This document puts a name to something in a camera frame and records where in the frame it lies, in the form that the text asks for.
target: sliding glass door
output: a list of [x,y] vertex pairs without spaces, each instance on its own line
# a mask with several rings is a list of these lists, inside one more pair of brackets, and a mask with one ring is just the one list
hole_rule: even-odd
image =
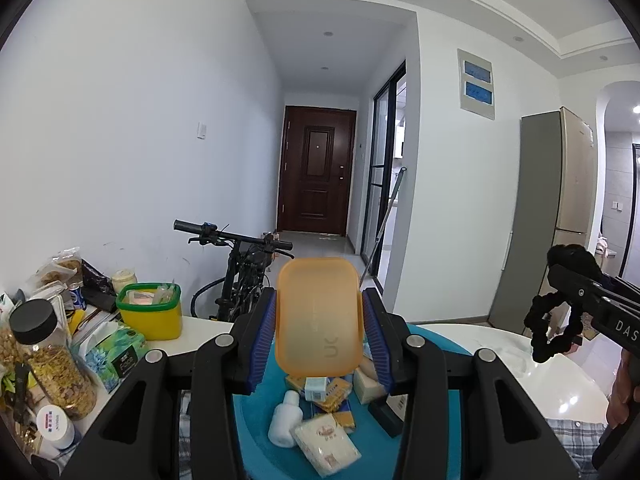
[[[380,92],[374,98],[373,131],[371,138],[371,159],[369,166],[369,180],[367,185],[367,202],[364,219],[364,232],[360,254],[365,263],[372,258],[369,269],[376,285],[383,289],[386,278],[386,267],[390,256],[389,236],[383,236],[375,253],[373,253],[376,234],[382,226],[386,208],[389,205],[389,195],[392,182],[395,183],[394,167],[401,163],[402,144],[404,141],[404,102],[406,101],[405,66],[402,66],[391,76]],[[387,222],[387,230],[392,226]]]

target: metal pivot screw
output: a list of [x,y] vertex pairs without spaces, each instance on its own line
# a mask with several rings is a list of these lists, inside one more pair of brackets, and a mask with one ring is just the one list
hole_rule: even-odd
[[157,363],[162,359],[162,352],[159,350],[149,350],[145,355],[145,360],[148,363]]
[[481,348],[478,351],[478,357],[486,363],[492,363],[495,361],[496,355],[495,352],[489,348]]
[[231,334],[220,334],[216,338],[216,345],[218,346],[230,346],[234,342],[234,337]]
[[406,338],[406,343],[413,348],[424,346],[425,340],[421,335],[411,334]]

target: black lid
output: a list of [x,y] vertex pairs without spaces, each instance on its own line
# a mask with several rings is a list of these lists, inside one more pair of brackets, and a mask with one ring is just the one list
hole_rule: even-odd
[[58,325],[52,304],[47,300],[29,300],[17,306],[9,316],[15,340],[34,345],[49,337]]

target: green tissue package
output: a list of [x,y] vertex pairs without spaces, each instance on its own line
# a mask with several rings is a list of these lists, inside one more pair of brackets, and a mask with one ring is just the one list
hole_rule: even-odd
[[148,348],[145,337],[124,323],[109,321],[98,327],[79,348],[79,355],[112,392]]

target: white table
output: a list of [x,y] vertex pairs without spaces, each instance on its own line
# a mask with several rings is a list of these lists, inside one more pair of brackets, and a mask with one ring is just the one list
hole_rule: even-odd
[[[182,334],[169,341],[149,341],[149,348],[176,355],[197,350],[203,343],[231,330],[232,324],[184,316]],[[569,418],[604,422],[607,399],[582,369],[564,356],[539,365],[531,359],[529,339],[495,328],[464,324],[431,324],[423,328],[458,343],[473,353],[479,348],[494,350],[514,374],[546,418]],[[85,434],[110,398],[100,384],[94,410],[76,422]]]
[[531,358],[530,339],[496,328],[466,324],[428,324],[431,330],[470,353],[495,351],[545,418],[605,422],[607,398],[571,359],[556,355],[544,364]]

